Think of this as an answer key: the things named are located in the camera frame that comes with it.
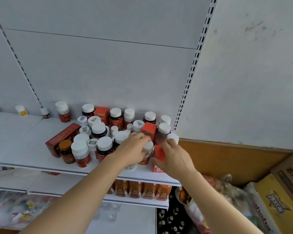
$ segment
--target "yellow carton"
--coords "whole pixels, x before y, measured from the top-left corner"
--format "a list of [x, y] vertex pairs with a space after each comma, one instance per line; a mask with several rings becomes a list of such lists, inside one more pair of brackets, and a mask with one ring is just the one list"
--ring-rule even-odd
[[293, 234], [293, 201], [270, 173], [255, 188], [283, 234]]

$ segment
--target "hand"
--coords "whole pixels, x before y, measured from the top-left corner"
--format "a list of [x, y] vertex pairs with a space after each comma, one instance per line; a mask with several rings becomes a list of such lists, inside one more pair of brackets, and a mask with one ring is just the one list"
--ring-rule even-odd
[[138, 164], [148, 154], [148, 151], [142, 152], [142, 148], [149, 141], [151, 138], [143, 133], [130, 135], [118, 146], [114, 154], [120, 158], [124, 167]]
[[190, 155], [176, 144], [174, 139], [168, 139], [162, 143], [166, 155], [166, 162], [153, 157], [152, 162], [167, 173], [170, 177], [183, 182], [188, 173], [197, 172]]

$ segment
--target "box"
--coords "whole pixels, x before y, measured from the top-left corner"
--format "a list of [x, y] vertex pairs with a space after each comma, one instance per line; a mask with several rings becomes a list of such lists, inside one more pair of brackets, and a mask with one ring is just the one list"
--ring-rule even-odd
[[101, 118], [101, 122], [104, 122], [106, 126], [109, 126], [110, 124], [110, 110], [108, 108], [103, 107], [97, 107], [96, 110], [93, 113], [95, 116], [98, 116]]
[[261, 218], [264, 227], [266, 228], [269, 234], [282, 234], [278, 226], [276, 225], [275, 221], [273, 220], [272, 216], [270, 215], [268, 209], [266, 208], [262, 198], [255, 189], [254, 185], [254, 182], [250, 182], [246, 185], [244, 190], [250, 194], [254, 208], [256, 209], [258, 216]]
[[54, 157], [61, 157], [59, 143], [65, 139], [69, 139], [73, 142], [73, 139], [76, 135], [79, 134], [80, 125], [73, 123], [54, 136], [52, 139], [46, 142], [46, 145], [50, 151], [50, 153]]
[[152, 142], [154, 143], [156, 129], [157, 129], [157, 125], [152, 124], [150, 122], [146, 122], [144, 126], [142, 127], [141, 132], [147, 135], [148, 137], [150, 137]]
[[[162, 162], [166, 162], [165, 152], [160, 147], [160, 145], [154, 146], [154, 157], [156, 157], [158, 160], [160, 160]], [[161, 170], [159, 167], [157, 167], [155, 164], [153, 164], [153, 172], [154, 173], [163, 173], [163, 170]]]
[[293, 201], [270, 173], [255, 184], [267, 210], [282, 234], [293, 234]]
[[293, 201], [293, 154], [272, 168], [271, 173]]

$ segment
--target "person's right hand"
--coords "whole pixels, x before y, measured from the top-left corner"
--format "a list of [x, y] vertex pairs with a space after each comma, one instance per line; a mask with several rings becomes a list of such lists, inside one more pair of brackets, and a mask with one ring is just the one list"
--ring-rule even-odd
[[168, 139], [161, 146], [166, 155], [166, 162], [155, 157], [152, 158], [152, 162], [170, 177], [182, 182], [188, 173], [197, 172], [190, 155], [176, 144], [174, 139]]

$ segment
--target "forearm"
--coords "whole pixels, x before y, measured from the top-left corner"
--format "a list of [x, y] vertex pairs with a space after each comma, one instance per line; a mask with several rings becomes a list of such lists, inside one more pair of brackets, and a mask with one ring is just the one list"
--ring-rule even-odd
[[262, 234], [224, 199], [199, 172], [185, 174], [182, 184], [194, 199], [212, 233]]
[[85, 233], [108, 189], [123, 167], [117, 159], [116, 152], [110, 154], [20, 233]]

